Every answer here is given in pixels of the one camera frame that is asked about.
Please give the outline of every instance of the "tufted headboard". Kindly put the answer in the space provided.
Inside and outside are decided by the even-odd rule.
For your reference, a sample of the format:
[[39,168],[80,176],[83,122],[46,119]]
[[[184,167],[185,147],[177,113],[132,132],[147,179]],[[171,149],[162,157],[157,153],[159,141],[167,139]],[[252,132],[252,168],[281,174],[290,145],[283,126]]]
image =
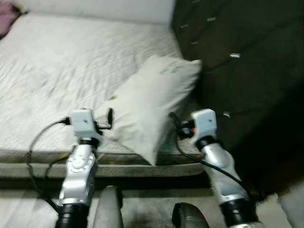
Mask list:
[[244,176],[304,154],[302,0],[176,0],[171,26]]

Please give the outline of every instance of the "white pillow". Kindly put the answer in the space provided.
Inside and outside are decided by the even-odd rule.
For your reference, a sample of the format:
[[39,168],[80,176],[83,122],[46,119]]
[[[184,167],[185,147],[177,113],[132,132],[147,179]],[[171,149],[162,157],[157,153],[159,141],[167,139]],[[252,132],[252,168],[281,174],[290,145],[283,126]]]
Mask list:
[[104,135],[155,165],[157,152],[171,127],[168,114],[177,111],[194,88],[201,61],[151,56],[137,73],[95,110],[98,122],[114,109],[114,124]]

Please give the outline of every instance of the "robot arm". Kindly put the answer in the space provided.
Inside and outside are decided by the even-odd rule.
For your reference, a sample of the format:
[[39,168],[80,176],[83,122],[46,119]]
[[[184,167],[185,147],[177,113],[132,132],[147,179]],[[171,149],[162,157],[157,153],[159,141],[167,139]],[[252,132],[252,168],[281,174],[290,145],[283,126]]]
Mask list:
[[[191,138],[191,143],[201,152],[203,161],[221,168],[240,180],[234,168],[233,157],[216,140],[215,112],[205,109],[192,113],[191,117],[192,120],[182,123],[175,118],[177,133],[182,138]],[[258,221],[256,215],[255,203],[251,201],[246,190],[227,175],[207,166],[205,169],[227,227],[263,228],[264,225]]]
[[97,169],[96,150],[102,143],[101,129],[112,127],[112,113],[110,109],[108,127],[99,127],[93,112],[87,109],[74,111],[69,118],[79,145],[75,146],[66,163],[67,175],[59,195],[61,211],[56,228],[87,226]]

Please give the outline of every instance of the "white wall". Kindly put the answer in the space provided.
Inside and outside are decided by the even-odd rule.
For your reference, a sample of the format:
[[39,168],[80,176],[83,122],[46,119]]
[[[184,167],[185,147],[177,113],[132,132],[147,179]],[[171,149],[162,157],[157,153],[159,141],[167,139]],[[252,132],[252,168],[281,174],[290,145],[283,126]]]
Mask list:
[[10,0],[33,12],[169,24],[174,0]]

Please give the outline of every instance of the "white mattress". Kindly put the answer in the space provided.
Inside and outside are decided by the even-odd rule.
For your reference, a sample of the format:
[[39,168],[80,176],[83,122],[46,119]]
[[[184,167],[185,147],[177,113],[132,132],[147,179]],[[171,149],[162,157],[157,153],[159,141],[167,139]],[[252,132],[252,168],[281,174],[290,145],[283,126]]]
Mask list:
[[[96,109],[152,54],[179,55],[166,26],[20,17],[0,41],[0,149],[27,150],[47,124],[74,109]],[[72,142],[71,127],[58,126],[36,149],[68,151]],[[132,153],[107,140],[100,150]]]

